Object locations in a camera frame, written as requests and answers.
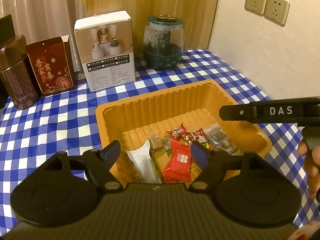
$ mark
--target wall socket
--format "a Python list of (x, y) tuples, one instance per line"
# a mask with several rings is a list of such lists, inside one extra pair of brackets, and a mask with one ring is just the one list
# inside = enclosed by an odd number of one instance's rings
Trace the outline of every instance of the wall socket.
[(267, 0), (245, 0), (244, 7), (248, 10), (263, 14)]
[(268, 17), (282, 25), (287, 22), (290, 3), (285, 0), (267, 0), (264, 11), (265, 17)]

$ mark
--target white cardboard box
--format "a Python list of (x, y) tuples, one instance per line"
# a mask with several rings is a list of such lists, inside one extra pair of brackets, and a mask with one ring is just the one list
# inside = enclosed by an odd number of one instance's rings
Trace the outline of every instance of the white cardboard box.
[(132, 20), (126, 11), (77, 20), (75, 37), (91, 92), (135, 82)]

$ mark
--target transparent water tank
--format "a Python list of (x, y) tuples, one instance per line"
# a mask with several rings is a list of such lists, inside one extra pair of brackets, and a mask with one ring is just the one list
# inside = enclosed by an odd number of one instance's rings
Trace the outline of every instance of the transparent water tank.
[(171, 15), (150, 16), (143, 36), (143, 55), (151, 68), (168, 70), (180, 61), (183, 50), (182, 20)]

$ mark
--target round black disc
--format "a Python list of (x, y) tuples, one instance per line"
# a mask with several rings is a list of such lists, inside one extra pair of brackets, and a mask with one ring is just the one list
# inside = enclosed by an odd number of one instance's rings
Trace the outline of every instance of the round black disc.
[(231, 219), (254, 227), (292, 222), (300, 208), (299, 190), (280, 176), (236, 176), (217, 187), (215, 200)]
[(62, 226), (85, 217), (95, 208), (98, 193), (90, 182), (71, 174), (42, 175), (30, 175), (11, 194), (10, 204), (19, 221)]

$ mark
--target brown thermos bottle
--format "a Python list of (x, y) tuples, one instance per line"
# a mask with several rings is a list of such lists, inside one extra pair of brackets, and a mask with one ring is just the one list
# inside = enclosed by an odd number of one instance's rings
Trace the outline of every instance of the brown thermos bottle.
[(20, 35), (0, 46), (0, 76), (19, 110), (34, 105), (40, 95), (35, 77), (30, 76), (32, 69), (26, 45), (26, 38)]

